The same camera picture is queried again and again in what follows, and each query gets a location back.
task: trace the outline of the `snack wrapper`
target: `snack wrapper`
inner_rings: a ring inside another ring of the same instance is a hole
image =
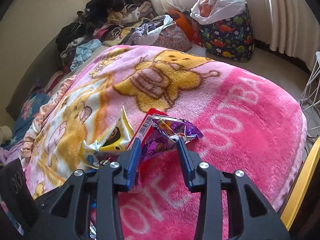
[[[180,137],[185,143],[203,137],[196,126],[184,119],[153,114],[152,122],[153,132],[146,138],[141,150],[142,162],[171,151]]]
[[[159,115],[165,115],[167,116],[167,114],[159,109],[156,108],[150,108],[149,111],[147,112],[147,114],[145,115],[144,119],[142,120],[139,128],[137,129],[137,132],[135,133],[134,137],[132,138],[131,142],[129,143],[127,149],[131,149],[134,139],[135,138],[139,138],[141,141],[141,149],[144,146],[144,143],[146,141],[146,139],[151,135],[151,133],[153,132],[153,128],[152,128],[152,115],[153,114],[159,114]]]
[[[79,156],[84,163],[94,169],[99,169],[100,165],[106,165],[114,161],[130,143],[134,135],[134,130],[129,124],[124,106],[122,106],[117,122],[94,143],[87,144],[83,141],[80,146]]]

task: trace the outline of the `metal screw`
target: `metal screw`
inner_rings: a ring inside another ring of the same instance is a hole
[[[202,163],[199,164],[199,167],[201,169],[207,169],[209,167],[209,163],[202,162]]]
[[[82,176],[83,170],[76,170],[73,174],[77,177]]]
[[[244,171],[237,170],[237,171],[236,171],[236,175],[237,175],[238,177],[243,177],[243,176],[244,176]]]
[[[112,163],[110,163],[110,167],[111,168],[117,168],[117,167],[119,167],[120,166],[120,163],[119,162],[112,162]]]

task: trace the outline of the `black baseboard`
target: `black baseboard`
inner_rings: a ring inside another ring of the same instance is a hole
[[[288,61],[291,64],[297,66],[298,68],[300,68],[301,70],[303,70],[307,74],[309,74],[309,75],[311,74],[311,71],[307,68],[306,63],[303,60],[301,60],[297,57],[289,57],[287,54],[282,54],[279,52],[279,49],[277,49],[276,51],[272,51],[269,48],[269,44],[266,44],[263,41],[254,40],[254,42],[255,42],[255,46],[258,49],[262,49],[262,50],[265,50],[269,53],[272,53],[272,54],[276,55],[277,57],[280,57],[280,58],[284,59],[285,61]]]

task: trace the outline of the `purple candy wrapper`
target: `purple candy wrapper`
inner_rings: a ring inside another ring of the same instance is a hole
[[[196,126],[183,119],[154,114],[152,121],[153,132],[146,139],[141,150],[142,162],[171,151],[180,137],[184,139],[185,143],[194,138],[201,139],[203,137]]]

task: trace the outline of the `white wire stand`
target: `white wire stand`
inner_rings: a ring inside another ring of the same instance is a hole
[[[320,52],[316,52],[316,63],[300,99],[300,107],[308,124],[307,140],[314,144],[320,135]]]

